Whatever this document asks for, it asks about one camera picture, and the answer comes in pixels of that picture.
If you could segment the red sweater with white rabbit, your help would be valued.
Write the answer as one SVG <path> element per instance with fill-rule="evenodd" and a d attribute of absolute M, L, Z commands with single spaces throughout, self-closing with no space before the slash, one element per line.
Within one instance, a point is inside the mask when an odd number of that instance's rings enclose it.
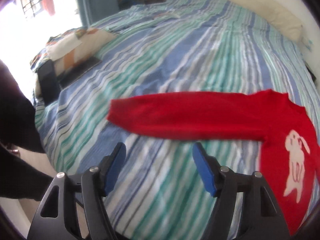
<path fill-rule="evenodd" d="M 113 99 L 107 119 L 161 139 L 261 142 L 259 168 L 289 232 L 302 223 L 319 179 L 319 144 L 306 109 L 286 93 L 174 92 Z"/>

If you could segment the person's dark clothed body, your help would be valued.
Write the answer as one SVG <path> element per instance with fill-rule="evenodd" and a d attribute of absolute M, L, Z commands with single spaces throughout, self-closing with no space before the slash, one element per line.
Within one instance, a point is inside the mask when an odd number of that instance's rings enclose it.
<path fill-rule="evenodd" d="M 34 121 L 35 108 L 1 62 L 1 142 L 44 153 Z M 1 197 L 40 201 L 52 179 L 1 146 Z"/>

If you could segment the patterned white orange pillow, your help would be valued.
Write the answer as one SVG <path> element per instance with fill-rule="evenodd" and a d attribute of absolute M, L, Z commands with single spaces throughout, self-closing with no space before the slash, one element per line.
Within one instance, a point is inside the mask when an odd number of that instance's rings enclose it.
<path fill-rule="evenodd" d="M 85 62 L 115 38 L 113 33 L 99 28 L 69 30 L 47 42 L 31 61 L 31 70 L 37 72 L 45 62 L 52 60 L 55 74 L 59 76 Z"/>

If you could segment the striped blue green bedspread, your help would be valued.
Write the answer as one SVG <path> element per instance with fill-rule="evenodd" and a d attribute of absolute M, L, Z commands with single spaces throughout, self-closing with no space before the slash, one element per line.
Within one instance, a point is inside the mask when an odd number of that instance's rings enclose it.
<path fill-rule="evenodd" d="M 98 64 L 46 106 L 35 125 L 54 168 L 75 174 L 118 142 L 127 159 L 105 200 L 115 230 L 129 239 L 199 239 L 215 199 L 193 161 L 197 140 L 131 133 L 107 119 L 113 99 L 174 92 L 286 93 L 306 109 L 319 144 L 319 94 L 299 48 L 267 20 L 228 0 L 136 5 L 94 25 L 116 35 Z M 261 142 L 199 140 L 235 172 L 260 171 Z"/>

